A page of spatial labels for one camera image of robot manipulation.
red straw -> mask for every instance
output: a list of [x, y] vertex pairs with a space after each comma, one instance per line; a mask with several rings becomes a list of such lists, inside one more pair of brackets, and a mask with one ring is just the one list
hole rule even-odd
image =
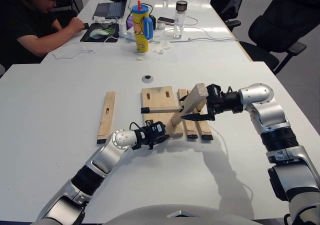
[[138, 11], [141, 11], [141, 1], [138, 0]]

blue handle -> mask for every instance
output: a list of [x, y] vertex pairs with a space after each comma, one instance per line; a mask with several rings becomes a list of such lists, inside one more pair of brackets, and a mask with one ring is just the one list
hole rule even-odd
[[154, 37], [154, 24], [150, 17], [145, 17], [143, 20], [144, 26], [144, 36], [146, 39], [150, 40]]

glass bottle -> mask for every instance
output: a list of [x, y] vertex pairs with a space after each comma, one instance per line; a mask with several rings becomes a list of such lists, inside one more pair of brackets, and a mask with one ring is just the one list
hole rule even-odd
[[180, 0], [175, 5], [175, 16], [174, 16], [174, 27], [173, 27], [173, 38], [180, 39], [182, 32], [184, 31], [185, 17], [187, 13], [186, 1]]

chair armrest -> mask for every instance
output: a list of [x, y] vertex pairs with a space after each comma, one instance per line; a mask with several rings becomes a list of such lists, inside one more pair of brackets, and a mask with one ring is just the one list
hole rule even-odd
[[307, 45], [297, 41], [295, 44], [289, 47], [286, 52], [291, 56], [297, 56], [300, 53], [302, 53], [306, 48]]
[[231, 32], [235, 27], [239, 27], [241, 25], [241, 21], [239, 20], [225, 21], [224, 23]]

floor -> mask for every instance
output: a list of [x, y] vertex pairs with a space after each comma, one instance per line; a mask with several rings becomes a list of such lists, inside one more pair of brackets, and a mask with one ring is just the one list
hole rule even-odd
[[[272, 0], [243, 0], [237, 19], [241, 26], [233, 34], [241, 41], [251, 42], [248, 30]], [[277, 78], [320, 134], [320, 26], [302, 37], [300, 42], [307, 48], [293, 57], [277, 74]], [[273, 53], [280, 61], [284, 54]]]

